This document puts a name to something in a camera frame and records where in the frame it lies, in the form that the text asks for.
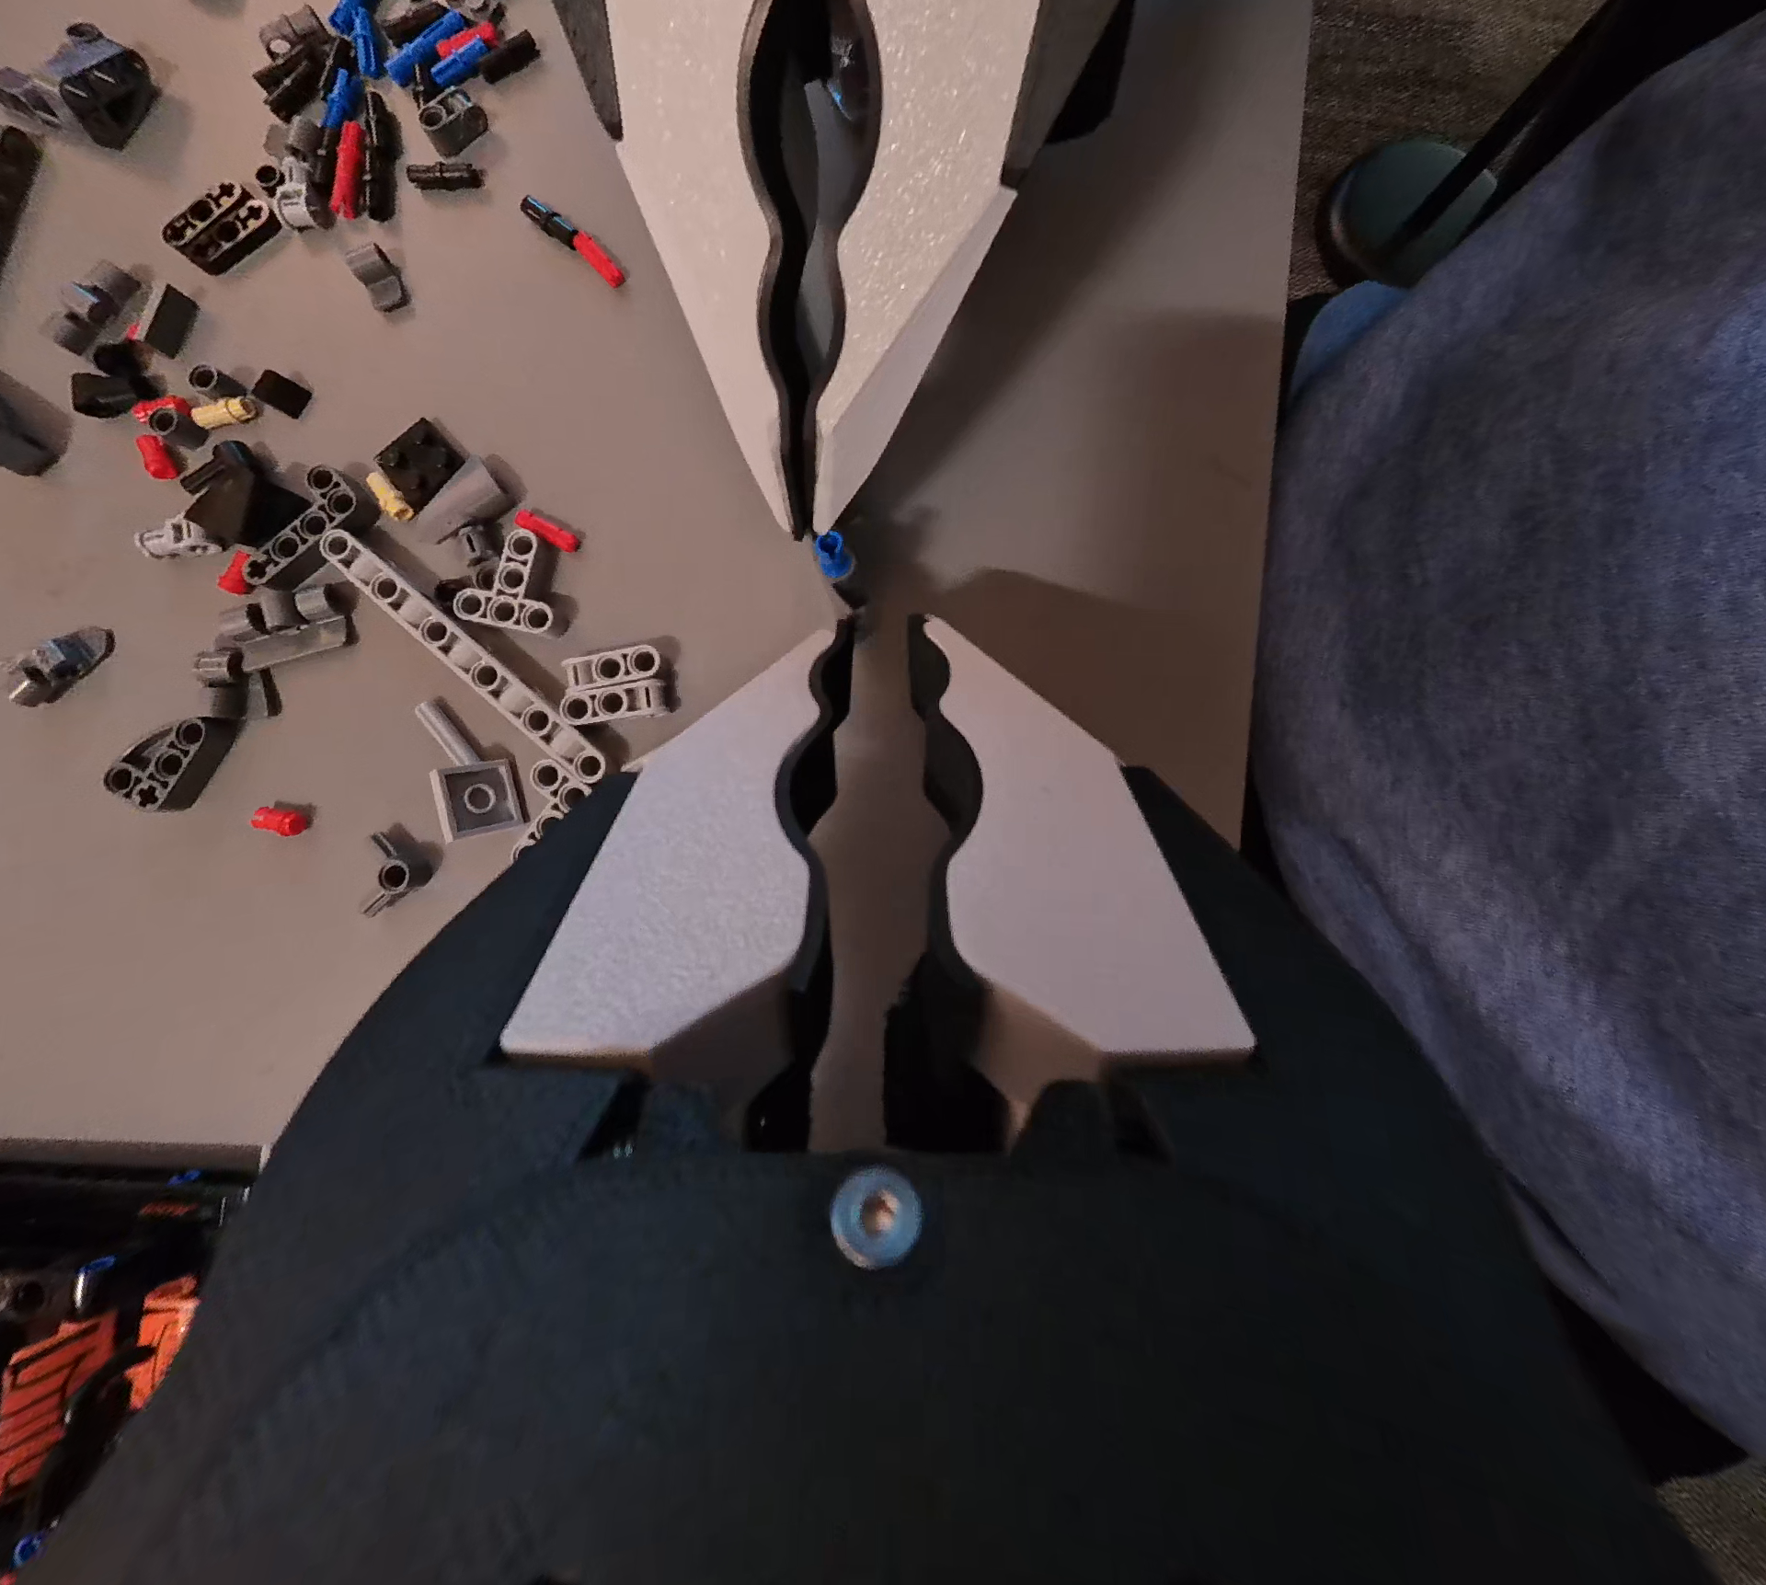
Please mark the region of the pile of small lego pieces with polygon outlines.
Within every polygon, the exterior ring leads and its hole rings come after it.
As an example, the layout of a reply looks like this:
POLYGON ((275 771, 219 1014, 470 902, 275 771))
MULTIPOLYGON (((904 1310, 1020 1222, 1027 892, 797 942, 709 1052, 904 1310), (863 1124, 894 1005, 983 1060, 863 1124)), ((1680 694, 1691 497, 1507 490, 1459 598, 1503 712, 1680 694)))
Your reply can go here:
MULTIPOLYGON (((258 32, 254 93, 271 120, 249 177, 210 185, 162 227, 168 256, 206 280, 247 267, 284 234, 337 234, 341 262, 379 317, 412 299, 403 265, 372 236, 394 223, 400 186, 424 197, 477 194, 488 133, 473 87, 539 60, 532 34, 503 30, 506 0, 335 0, 276 15, 258 32)), ((481 455, 424 414, 359 475, 311 464, 291 481, 251 435, 273 416, 300 424, 313 389, 286 368, 238 379, 214 363, 183 376, 205 304, 177 275, 100 262, 57 295, 48 339, 76 359, 68 407, 114 425, 144 475, 170 488, 160 523, 131 538, 146 561, 217 561, 230 600, 212 644, 192 657, 201 705, 146 734, 103 771, 103 789, 144 817, 188 810, 247 725, 280 712, 276 672, 355 644, 346 582, 444 663, 536 753, 525 778, 481 758, 442 705, 416 710, 444 755, 431 775, 451 846, 519 832, 510 858, 539 846, 609 775, 593 734, 672 707, 652 646, 567 661, 549 698, 492 653, 486 635, 554 637, 558 560, 582 538, 541 514, 481 455)))

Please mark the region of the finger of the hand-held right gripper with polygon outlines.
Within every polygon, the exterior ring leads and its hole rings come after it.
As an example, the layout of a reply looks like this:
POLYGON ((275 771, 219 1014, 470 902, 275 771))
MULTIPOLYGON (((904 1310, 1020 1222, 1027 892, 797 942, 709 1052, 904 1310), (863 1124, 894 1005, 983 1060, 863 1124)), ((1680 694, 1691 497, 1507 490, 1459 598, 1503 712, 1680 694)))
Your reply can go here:
POLYGON ((749 473, 804 538, 810 218, 784 124, 806 0, 602 4, 631 194, 749 473))
POLYGON ((1007 153, 1043 0, 858 0, 876 146, 836 243, 841 337, 814 411, 810 525, 889 447, 1016 201, 1007 153))

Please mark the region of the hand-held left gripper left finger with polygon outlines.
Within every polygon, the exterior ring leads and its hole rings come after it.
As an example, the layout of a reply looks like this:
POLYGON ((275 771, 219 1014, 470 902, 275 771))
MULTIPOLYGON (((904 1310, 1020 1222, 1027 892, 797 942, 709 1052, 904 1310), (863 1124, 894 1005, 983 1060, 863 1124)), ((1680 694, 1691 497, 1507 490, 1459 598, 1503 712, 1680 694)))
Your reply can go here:
POLYGON ((626 782, 499 1040, 519 1062, 810 1071, 828 1040, 828 872, 854 622, 819 630, 626 782))

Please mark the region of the black and red lego pin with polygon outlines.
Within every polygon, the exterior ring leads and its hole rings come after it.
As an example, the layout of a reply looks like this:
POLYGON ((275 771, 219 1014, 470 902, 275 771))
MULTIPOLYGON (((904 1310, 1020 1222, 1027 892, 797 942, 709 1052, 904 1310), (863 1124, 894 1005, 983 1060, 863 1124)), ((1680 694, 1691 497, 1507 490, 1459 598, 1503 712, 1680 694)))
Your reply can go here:
POLYGON ((573 253, 582 260, 609 289, 622 289, 628 273, 585 229, 567 219, 554 207, 541 203, 539 197, 527 194, 519 201, 521 216, 554 245, 573 253))

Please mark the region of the partly built lego model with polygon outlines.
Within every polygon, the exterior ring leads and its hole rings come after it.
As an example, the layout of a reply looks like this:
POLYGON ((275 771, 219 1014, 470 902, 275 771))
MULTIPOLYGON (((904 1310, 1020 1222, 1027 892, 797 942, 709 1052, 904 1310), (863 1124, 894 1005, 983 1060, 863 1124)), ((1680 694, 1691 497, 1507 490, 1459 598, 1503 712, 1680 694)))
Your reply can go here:
POLYGON ((254 1174, 4 1161, 2 1580, 166 1382, 254 1174))

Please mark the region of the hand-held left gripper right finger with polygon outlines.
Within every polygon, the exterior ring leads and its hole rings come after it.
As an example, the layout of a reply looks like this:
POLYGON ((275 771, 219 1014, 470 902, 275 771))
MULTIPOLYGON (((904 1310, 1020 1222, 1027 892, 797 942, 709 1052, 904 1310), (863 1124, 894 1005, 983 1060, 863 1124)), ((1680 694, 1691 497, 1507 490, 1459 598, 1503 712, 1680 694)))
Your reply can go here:
POLYGON ((911 622, 909 681, 948 826, 939 1045, 981 1074, 1246 1062, 1253 1029, 1119 758, 942 618, 911 622))

